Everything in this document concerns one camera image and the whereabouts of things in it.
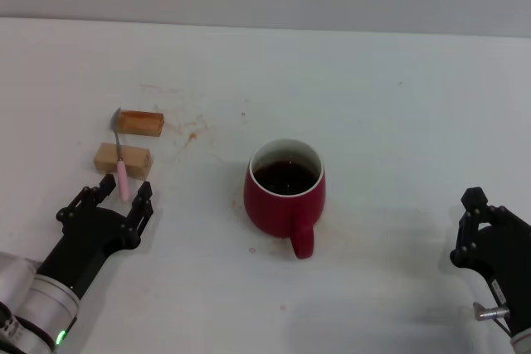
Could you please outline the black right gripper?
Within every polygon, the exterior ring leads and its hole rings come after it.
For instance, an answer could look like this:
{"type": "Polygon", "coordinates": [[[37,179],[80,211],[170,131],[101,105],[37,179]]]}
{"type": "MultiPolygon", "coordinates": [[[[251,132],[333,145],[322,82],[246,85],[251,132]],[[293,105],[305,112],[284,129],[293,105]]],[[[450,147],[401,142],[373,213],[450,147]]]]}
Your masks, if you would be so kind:
{"type": "Polygon", "coordinates": [[[530,225],[505,206],[489,206],[491,226],[480,230],[488,200],[480,187],[465,190],[451,263],[479,273],[498,305],[509,309],[514,336],[530,328],[530,225]]]}

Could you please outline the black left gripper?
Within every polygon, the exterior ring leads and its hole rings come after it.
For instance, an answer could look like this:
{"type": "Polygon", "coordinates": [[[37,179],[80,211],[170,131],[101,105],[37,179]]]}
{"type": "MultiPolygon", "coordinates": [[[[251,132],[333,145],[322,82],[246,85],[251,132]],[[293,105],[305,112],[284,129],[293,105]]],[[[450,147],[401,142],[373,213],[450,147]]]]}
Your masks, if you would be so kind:
{"type": "Polygon", "coordinates": [[[73,293],[84,293],[105,261],[122,246],[138,246],[151,216],[153,195],[149,182],[137,191],[126,217],[116,211],[99,208],[115,189],[112,174],[106,174],[98,186],[83,187],[71,203],[61,208],[56,219],[63,236],[45,258],[37,273],[66,286],[73,293]]]}

